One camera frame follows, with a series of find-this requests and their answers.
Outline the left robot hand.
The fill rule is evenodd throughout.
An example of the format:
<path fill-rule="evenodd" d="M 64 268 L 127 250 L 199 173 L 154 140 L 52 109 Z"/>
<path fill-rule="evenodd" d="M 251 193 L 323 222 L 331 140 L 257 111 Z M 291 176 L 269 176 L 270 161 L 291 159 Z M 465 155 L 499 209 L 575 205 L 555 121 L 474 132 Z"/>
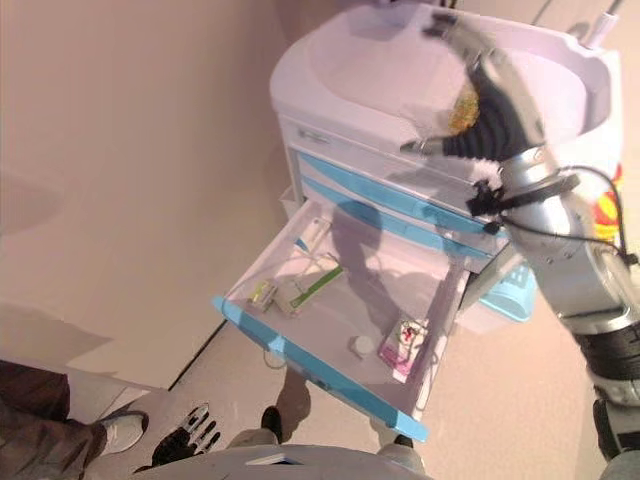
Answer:
<path fill-rule="evenodd" d="M 178 426 L 156 446 L 151 466 L 173 463 L 208 453 L 221 437 L 208 403 L 193 408 Z"/>

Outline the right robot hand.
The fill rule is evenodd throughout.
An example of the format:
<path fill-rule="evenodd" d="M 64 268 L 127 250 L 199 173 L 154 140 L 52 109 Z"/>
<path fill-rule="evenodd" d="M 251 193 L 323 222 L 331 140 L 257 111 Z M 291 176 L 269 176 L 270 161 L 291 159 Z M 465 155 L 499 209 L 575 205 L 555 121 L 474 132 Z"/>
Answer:
<path fill-rule="evenodd" d="M 478 116 L 461 133 L 412 140 L 403 153 L 502 162 L 545 144 L 541 114 L 506 52 L 461 17 L 434 13 L 422 30 L 443 41 L 464 63 L 478 97 Z"/>

